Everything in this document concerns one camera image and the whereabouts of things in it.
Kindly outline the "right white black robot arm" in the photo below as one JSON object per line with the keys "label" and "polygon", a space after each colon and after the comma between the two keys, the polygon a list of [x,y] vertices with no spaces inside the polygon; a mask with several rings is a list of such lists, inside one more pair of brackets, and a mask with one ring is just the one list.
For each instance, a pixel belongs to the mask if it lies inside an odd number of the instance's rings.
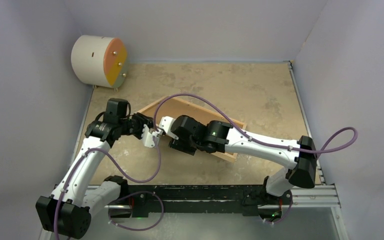
{"label": "right white black robot arm", "polygon": [[212,120],[202,124],[181,115],[165,116],[160,126],[171,137],[169,147],[194,155],[197,150],[208,154],[244,154],[268,160],[283,168],[264,180],[260,196],[268,204],[274,203],[292,187],[312,189],[316,185],[316,156],[308,153],[314,148],[310,137],[285,140],[251,133],[232,124]]}

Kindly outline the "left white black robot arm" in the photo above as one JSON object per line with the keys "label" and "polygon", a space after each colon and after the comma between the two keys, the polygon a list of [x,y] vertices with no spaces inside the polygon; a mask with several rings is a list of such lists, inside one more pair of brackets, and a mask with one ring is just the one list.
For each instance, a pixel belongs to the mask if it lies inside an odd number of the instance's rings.
{"label": "left white black robot arm", "polygon": [[40,196],[35,204],[42,228],[53,232],[56,239],[66,236],[81,239],[89,229],[93,216],[114,201],[126,203],[130,197],[127,181],[140,183],[119,168],[120,176],[107,177],[91,194],[86,191],[98,166],[108,157],[114,143],[122,136],[134,136],[146,147],[154,148],[158,142],[152,117],[132,113],[128,100],[111,98],[105,111],[99,113],[86,128],[81,148],[62,181],[55,185],[49,196]]}

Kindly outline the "wooden picture frame with glass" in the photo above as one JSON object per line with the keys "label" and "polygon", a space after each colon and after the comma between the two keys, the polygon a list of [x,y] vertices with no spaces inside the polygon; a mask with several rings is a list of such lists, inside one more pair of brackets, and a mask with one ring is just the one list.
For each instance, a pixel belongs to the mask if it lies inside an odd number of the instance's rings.
{"label": "wooden picture frame with glass", "polygon": [[157,108],[157,106],[165,98],[165,96],[161,97],[160,99],[138,110],[138,112],[148,117],[153,117],[154,113],[157,112],[157,123],[160,123],[162,117],[172,117],[175,119],[181,115],[192,117],[204,125],[208,124],[210,121],[228,122],[225,117],[223,117],[217,111],[207,109],[180,97],[171,98],[167,100],[160,108]]}

